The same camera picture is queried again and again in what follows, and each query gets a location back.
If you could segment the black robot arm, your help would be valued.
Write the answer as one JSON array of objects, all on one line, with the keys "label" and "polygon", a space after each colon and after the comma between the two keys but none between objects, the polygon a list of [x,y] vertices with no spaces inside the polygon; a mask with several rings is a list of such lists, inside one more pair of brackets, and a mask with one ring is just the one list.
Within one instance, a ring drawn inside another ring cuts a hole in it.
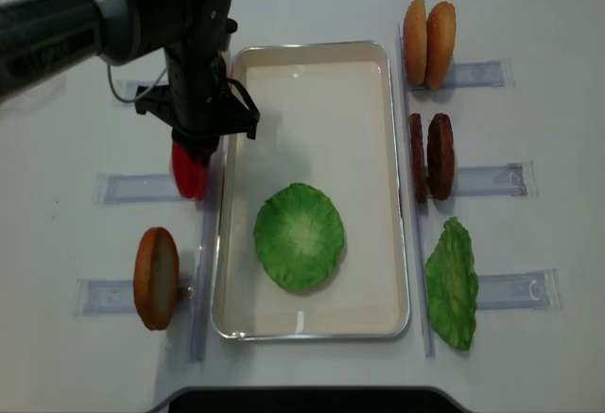
[{"label": "black robot arm", "polygon": [[224,135],[256,135],[260,113],[229,78],[222,52],[237,24],[232,0],[17,0],[1,7],[1,96],[9,99],[98,56],[110,66],[163,50],[168,82],[135,99],[207,161]]}]

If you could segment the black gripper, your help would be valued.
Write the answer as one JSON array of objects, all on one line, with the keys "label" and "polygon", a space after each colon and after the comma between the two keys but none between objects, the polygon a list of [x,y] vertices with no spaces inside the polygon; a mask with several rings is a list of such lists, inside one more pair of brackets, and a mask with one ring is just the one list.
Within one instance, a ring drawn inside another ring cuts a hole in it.
[{"label": "black gripper", "polygon": [[220,137],[243,133],[256,138],[260,112],[245,87],[227,77],[217,51],[205,56],[174,43],[164,53],[168,84],[153,87],[135,103],[135,110],[171,127],[183,157],[208,165]]}]

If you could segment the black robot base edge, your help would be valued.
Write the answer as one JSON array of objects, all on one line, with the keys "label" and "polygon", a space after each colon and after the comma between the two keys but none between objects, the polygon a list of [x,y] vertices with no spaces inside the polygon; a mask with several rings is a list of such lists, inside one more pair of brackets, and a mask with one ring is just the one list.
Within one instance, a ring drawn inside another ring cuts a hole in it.
[{"label": "black robot base edge", "polygon": [[461,412],[436,391],[386,387],[188,389],[160,404],[165,412]]}]

